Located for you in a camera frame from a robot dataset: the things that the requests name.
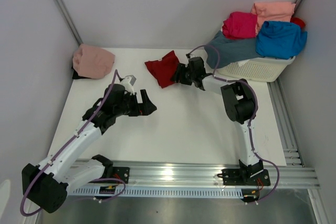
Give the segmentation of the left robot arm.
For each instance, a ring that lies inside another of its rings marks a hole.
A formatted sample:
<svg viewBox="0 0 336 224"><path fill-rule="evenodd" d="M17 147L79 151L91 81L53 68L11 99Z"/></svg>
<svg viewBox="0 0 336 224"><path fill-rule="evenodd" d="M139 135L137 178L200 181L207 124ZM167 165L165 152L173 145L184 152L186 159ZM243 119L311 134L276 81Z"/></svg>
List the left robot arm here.
<svg viewBox="0 0 336 224"><path fill-rule="evenodd" d="M125 85L109 85L104 96L86 111L72 137L58 151L37 165L27 164L23 168L23 198L20 205L23 216L33 215L24 211L27 199L41 210L53 213L65 202L70 192L87 183L126 185L124 180L115 175L113 162L102 155L96 155L77 167L74 167L74 162L115 124L118 117L148 116L157 110L146 90L142 89L140 95L142 101L138 102L136 93L128 91Z"/></svg>

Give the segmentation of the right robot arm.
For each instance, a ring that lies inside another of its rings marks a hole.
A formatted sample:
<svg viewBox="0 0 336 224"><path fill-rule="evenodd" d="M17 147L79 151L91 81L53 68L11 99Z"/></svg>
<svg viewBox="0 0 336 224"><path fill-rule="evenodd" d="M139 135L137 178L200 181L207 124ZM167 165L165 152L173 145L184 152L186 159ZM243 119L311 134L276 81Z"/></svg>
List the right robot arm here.
<svg viewBox="0 0 336 224"><path fill-rule="evenodd" d="M219 177L224 185L256 185L264 165L254 144L254 119L258 111L254 90L244 79L227 80L208 73L201 57L186 56L188 63L179 63L171 80L219 94L226 115L235 124L238 134L239 169L225 169Z"/></svg>

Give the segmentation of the dark red t-shirt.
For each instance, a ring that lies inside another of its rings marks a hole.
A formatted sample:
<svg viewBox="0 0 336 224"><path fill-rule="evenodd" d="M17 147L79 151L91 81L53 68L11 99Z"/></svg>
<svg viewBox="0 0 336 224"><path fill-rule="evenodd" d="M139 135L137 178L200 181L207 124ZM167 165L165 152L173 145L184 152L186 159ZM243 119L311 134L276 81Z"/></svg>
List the dark red t-shirt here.
<svg viewBox="0 0 336 224"><path fill-rule="evenodd" d="M180 61L174 50L166 54L161 60L147 61L145 66L150 74L157 80L161 88L166 88L174 81L171 80L175 74Z"/></svg>

